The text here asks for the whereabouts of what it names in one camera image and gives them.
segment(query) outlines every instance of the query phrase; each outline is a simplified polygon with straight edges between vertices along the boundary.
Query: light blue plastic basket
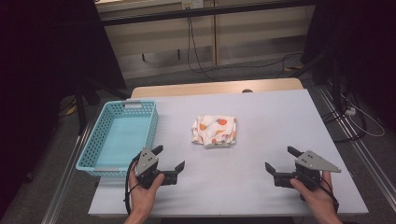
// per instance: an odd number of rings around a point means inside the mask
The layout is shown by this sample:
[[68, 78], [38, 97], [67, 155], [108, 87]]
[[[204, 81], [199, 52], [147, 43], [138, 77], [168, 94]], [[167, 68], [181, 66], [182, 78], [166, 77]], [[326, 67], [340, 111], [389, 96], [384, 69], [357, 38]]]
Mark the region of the light blue plastic basket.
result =
[[94, 176], [125, 176], [132, 158], [152, 148], [157, 121], [154, 101], [106, 103], [76, 168]]

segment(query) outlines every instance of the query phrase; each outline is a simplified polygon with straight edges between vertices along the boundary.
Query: white table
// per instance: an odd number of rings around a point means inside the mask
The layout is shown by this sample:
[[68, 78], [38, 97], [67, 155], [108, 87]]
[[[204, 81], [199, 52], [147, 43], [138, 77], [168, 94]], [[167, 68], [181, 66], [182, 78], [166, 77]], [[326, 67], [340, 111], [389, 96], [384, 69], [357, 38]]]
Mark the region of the white table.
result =
[[[278, 172], [292, 172], [287, 146], [313, 150], [340, 167], [332, 174], [339, 214], [368, 210], [335, 148], [307, 90], [155, 97], [159, 123], [154, 146], [164, 145], [160, 170], [186, 161], [175, 186], [161, 187], [152, 217], [297, 217], [310, 215], [295, 189], [275, 187], [267, 161]], [[191, 143], [198, 115], [237, 117], [237, 142], [205, 149]], [[126, 215], [124, 179], [102, 178], [89, 214]]]

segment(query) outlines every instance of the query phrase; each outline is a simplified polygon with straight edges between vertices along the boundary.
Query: human hand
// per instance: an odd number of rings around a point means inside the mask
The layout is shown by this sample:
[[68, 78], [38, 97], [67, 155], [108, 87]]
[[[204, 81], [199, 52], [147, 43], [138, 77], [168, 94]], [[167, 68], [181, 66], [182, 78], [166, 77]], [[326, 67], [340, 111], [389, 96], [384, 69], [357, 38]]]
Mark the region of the human hand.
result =
[[[325, 191], [322, 189], [310, 191], [302, 182], [295, 178], [291, 179], [290, 183], [304, 196], [309, 209], [319, 223], [342, 223], [334, 210], [332, 197], [330, 197], [330, 195], [328, 195]], [[320, 185], [332, 192], [332, 176], [330, 172], [322, 172], [322, 180]]]
[[[131, 173], [129, 175], [129, 187], [132, 188], [136, 186], [139, 182], [134, 176], [134, 168], [137, 165], [137, 161], [132, 165]], [[154, 206], [155, 195], [158, 188], [163, 182], [164, 175], [159, 174], [149, 189], [144, 189], [137, 185], [131, 190], [131, 201], [132, 201], [132, 213], [125, 220], [125, 224], [136, 224], [144, 223], [144, 221], [149, 217], [149, 213]]]

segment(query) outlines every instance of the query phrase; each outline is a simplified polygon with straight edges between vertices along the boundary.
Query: finger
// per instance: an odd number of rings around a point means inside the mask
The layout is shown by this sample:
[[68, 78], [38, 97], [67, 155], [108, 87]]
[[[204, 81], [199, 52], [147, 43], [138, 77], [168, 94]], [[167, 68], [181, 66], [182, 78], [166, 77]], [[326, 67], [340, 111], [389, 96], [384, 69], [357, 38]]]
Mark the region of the finger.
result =
[[[330, 185], [330, 188], [332, 188], [332, 175], [329, 171], [322, 172], [322, 179], [324, 179]], [[322, 183], [322, 186], [326, 189], [329, 187], [326, 183]]]
[[164, 179], [165, 179], [164, 174], [157, 175], [157, 177], [155, 177], [154, 181], [152, 182], [152, 185], [149, 188], [149, 191], [152, 191], [154, 193], [157, 192], [158, 188], [161, 186]]
[[135, 186], [136, 184], [139, 183], [139, 181], [137, 181], [136, 176], [134, 176], [134, 168], [137, 165], [137, 161], [134, 162], [134, 164], [132, 164], [131, 167], [131, 171], [129, 172], [129, 187], [132, 188], [133, 186]]
[[300, 182], [298, 179], [291, 179], [290, 183], [294, 186], [295, 189], [297, 189], [301, 194], [303, 194], [305, 200], [308, 200], [308, 198], [311, 197], [312, 192], [305, 187], [305, 185]]

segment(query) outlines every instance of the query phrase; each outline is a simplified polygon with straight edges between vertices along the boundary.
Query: crumpled towel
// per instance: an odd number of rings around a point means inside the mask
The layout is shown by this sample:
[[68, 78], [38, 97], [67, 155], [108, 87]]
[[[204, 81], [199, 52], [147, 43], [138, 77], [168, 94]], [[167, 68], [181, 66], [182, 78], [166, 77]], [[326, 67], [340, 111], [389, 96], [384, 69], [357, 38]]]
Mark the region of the crumpled towel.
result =
[[236, 118], [231, 116], [198, 116], [192, 125], [192, 142], [228, 146], [236, 141]]

